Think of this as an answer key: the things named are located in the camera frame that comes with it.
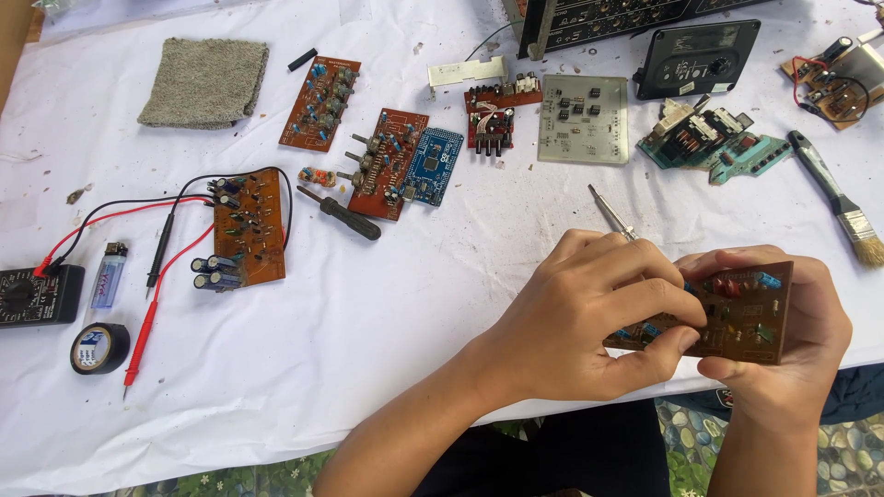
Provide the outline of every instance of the green wire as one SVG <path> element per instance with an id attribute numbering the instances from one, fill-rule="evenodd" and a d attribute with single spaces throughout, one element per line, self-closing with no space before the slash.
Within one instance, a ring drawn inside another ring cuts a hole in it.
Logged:
<path id="1" fill-rule="evenodd" d="M 491 33 L 490 36 L 488 36 L 487 38 L 485 38 L 485 41 L 484 41 L 484 42 L 479 43 L 479 46 L 477 46 L 476 49 L 473 50 L 473 52 L 467 56 L 467 58 L 464 60 L 464 62 L 468 62 L 468 61 L 469 61 L 469 58 L 470 58 L 470 57 L 473 57 L 473 55 L 475 55 L 476 52 L 478 52 L 479 49 L 482 48 L 482 45 L 485 45 L 485 44 L 488 42 L 488 40 L 490 40 L 490 39 L 492 38 L 492 36 L 496 35 L 497 33 L 500 33 L 501 31 L 503 31 L 504 29 L 507 29 L 508 27 L 512 26 L 513 24 L 519 24 L 519 23 L 521 23 L 521 22 L 525 22 L 525 21 L 523 21 L 523 20 L 514 20 L 513 22 L 507 24 L 506 26 L 503 26 L 502 28 L 498 29 L 498 30 L 495 31 L 494 33 Z"/>

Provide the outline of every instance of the lighter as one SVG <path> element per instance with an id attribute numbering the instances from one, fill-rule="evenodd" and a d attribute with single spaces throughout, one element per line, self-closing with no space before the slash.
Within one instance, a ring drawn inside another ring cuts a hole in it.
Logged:
<path id="1" fill-rule="evenodd" d="M 128 253 L 129 249 L 122 242 L 108 243 L 102 265 L 98 268 L 98 276 L 95 277 L 95 291 L 92 293 L 90 306 L 92 309 L 110 309 L 113 305 Z"/>

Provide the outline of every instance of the blue arduino board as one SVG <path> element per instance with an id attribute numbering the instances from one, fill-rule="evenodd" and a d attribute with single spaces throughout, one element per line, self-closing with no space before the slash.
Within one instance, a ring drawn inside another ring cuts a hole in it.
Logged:
<path id="1" fill-rule="evenodd" d="M 462 144 L 462 134 L 437 127 L 424 129 L 402 184 L 402 198 L 438 207 Z"/>

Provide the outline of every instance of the black screwdriver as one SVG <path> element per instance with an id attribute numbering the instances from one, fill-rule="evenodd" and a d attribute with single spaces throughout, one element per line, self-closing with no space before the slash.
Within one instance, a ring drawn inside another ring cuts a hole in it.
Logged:
<path id="1" fill-rule="evenodd" d="M 297 188 L 299 192 L 319 202 L 319 210 L 341 221 L 351 230 L 357 232 L 365 238 L 368 238 L 371 241 L 377 240 L 381 237 L 381 229 L 377 227 L 376 224 L 372 223 L 360 214 L 356 214 L 355 212 L 347 210 L 335 199 L 329 196 L 321 199 L 310 190 L 307 190 L 305 187 L 299 185 Z"/>

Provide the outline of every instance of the gray towel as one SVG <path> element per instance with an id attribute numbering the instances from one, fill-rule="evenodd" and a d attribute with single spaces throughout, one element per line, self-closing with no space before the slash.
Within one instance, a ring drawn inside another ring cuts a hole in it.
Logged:
<path id="1" fill-rule="evenodd" d="M 232 127 L 255 110 L 269 54 L 267 43 L 169 38 L 138 122 L 151 127 Z"/>

